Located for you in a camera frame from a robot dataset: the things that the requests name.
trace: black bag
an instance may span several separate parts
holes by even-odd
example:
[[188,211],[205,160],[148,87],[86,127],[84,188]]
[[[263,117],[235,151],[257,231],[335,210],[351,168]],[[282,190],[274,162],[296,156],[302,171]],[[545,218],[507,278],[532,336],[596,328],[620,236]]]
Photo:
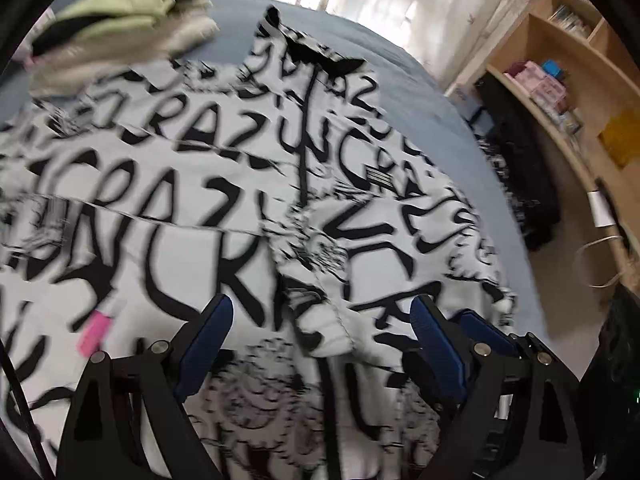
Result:
[[484,74],[476,89],[495,127],[486,141],[499,150],[509,168],[508,187],[521,203],[520,228],[527,249],[534,251],[553,239],[560,219],[558,191],[536,139],[530,112],[494,76]]

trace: gray bedspread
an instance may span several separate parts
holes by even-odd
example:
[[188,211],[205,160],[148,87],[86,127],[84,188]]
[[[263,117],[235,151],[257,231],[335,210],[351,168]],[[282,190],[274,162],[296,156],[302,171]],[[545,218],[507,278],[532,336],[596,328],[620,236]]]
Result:
[[[460,186],[486,223],[509,286],[518,295],[515,331],[533,332],[548,341],[526,249],[498,179],[471,131],[423,67],[369,29],[325,12],[269,0],[211,1],[214,7],[210,15],[220,31],[213,41],[190,52],[189,58],[242,62],[252,44],[256,23],[266,7],[273,4],[287,25],[307,32],[345,56],[363,57],[375,68],[388,122]],[[17,112],[27,98],[27,88],[27,76],[22,70],[0,76],[0,121]]]

